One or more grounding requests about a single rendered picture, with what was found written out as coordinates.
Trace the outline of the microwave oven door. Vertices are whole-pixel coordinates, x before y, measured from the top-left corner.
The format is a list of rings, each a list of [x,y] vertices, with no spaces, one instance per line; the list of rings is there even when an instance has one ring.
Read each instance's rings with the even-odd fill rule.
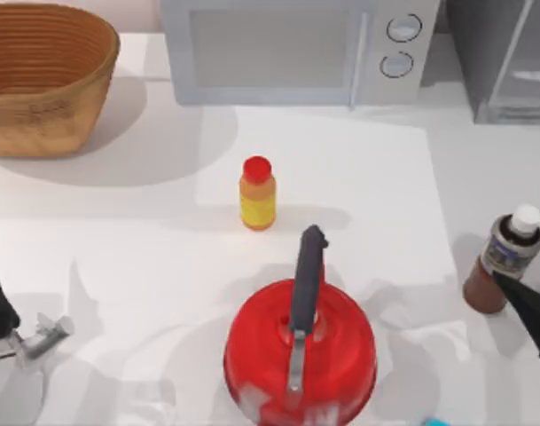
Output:
[[[160,0],[176,100],[354,103],[362,0]]]

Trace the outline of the pale microwave oven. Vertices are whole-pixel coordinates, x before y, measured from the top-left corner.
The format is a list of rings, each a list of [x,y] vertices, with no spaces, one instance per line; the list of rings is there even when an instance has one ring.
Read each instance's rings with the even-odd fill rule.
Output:
[[[398,105],[413,101],[419,91],[441,0],[362,2],[368,13],[368,31],[356,107]],[[395,43],[387,36],[387,24],[391,19],[408,13],[416,14],[421,19],[422,31],[408,43]],[[409,53],[414,58],[414,67],[402,78],[386,78],[380,72],[380,62],[385,56],[399,51]]]

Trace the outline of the microwave knob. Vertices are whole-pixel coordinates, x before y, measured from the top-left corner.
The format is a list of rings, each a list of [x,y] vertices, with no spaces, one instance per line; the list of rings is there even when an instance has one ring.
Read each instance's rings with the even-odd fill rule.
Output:
[[[404,51],[385,56],[380,62],[380,72],[390,79],[406,76],[414,67],[414,58]]]
[[[419,36],[423,28],[421,19],[413,13],[393,18],[387,24],[387,36],[395,43],[408,43]]]

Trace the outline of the brown bottle with white cap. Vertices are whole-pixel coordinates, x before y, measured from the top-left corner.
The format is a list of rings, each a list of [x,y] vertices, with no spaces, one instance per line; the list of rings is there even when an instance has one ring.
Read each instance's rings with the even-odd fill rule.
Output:
[[[521,204],[510,214],[495,219],[481,252],[463,285],[463,297],[482,314],[501,312],[506,304],[493,278],[500,272],[521,279],[540,251],[540,210]]]

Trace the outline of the yellow bottle with red cap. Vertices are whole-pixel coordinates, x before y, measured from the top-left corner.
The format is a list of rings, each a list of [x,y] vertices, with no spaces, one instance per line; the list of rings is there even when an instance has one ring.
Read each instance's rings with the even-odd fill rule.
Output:
[[[247,158],[239,181],[242,223],[253,230],[271,227],[277,217],[277,182],[270,161],[261,155]]]

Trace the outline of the woven brown basket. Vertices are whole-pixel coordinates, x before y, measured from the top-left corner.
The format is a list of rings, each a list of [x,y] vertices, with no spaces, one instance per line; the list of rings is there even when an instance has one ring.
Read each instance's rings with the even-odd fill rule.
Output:
[[[51,3],[0,3],[0,156],[59,157],[88,141],[120,37],[105,19]]]

